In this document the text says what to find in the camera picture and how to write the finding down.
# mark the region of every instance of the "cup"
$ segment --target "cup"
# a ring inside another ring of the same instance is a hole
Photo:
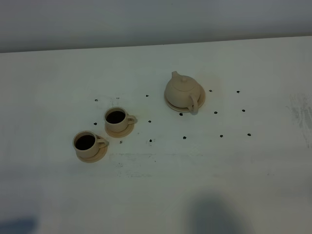
[[[97,135],[90,131],[78,133],[73,139],[73,147],[76,155],[81,158],[91,158],[95,156],[100,148],[108,146],[108,141],[98,139]]]
[[[137,118],[129,115],[121,107],[113,107],[106,111],[104,115],[107,130],[120,133],[124,131],[130,124],[135,124]]]

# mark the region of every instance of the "dark liquid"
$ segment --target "dark liquid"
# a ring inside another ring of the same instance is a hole
[[[109,123],[120,123],[125,119],[126,115],[125,113],[121,111],[114,111],[111,112],[107,117],[106,120]]]
[[[80,137],[77,141],[76,141],[76,148],[79,150],[87,150],[90,149],[95,142],[95,138],[94,136],[90,136],[90,135],[86,135],[86,136],[82,136]]]

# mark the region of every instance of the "beige teapot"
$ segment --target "beige teapot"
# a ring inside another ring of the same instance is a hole
[[[165,98],[175,107],[188,108],[190,112],[196,113],[200,88],[200,85],[193,78],[182,76],[174,71],[166,86]]]

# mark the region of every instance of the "saucer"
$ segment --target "saucer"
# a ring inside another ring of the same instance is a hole
[[[176,106],[173,106],[165,97],[165,102],[166,104],[173,110],[175,111],[178,111],[178,112],[190,112],[189,108],[179,108],[179,107],[176,107]],[[206,93],[205,93],[205,90],[203,89],[202,86],[200,86],[200,97],[199,97],[199,100],[198,100],[198,109],[205,103],[205,100],[206,100]]]
[[[134,128],[135,128],[135,124],[129,124],[128,127],[127,127],[125,130],[123,130],[123,131],[121,131],[121,132],[119,132],[119,133],[115,133],[115,132],[112,132],[111,130],[108,130],[108,129],[106,128],[106,125],[105,125],[105,131],[106,131],[106,133],[107,133],[109,136],[114,137],[114,138],[125,137],[125,136],[129,135],[129,134],[132,132],[132,130],[133,130]]]
[[[98,135],[97,135],[97,138],[98,138],[98,139],[104,139],[103,137],[98,136]],[[77,156],[77,158],[78,158],[80,161],[86,162],[86,163],[97,162],[97,161],[99,161],[100,159],[102,159],[102,158],[105,156],[105,154],[106,154],[106,152],[107,152],[107,148],[108,148],[108,146],[103,147],[103,148],[100,148],[100,150],[98,151],[98,153],[97,153],[96,155],[94,155],[93,157],[82,158],[82,157]]]

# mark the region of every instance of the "teapot handle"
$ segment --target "teapot handle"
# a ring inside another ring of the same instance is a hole
[[[197,102],[196,96],[194,94],[190,94],[190,98],[193,101],[193,105],[188,106],[188,109],[190,110],[190,112],[197,113],[198,112],[198,102]]]

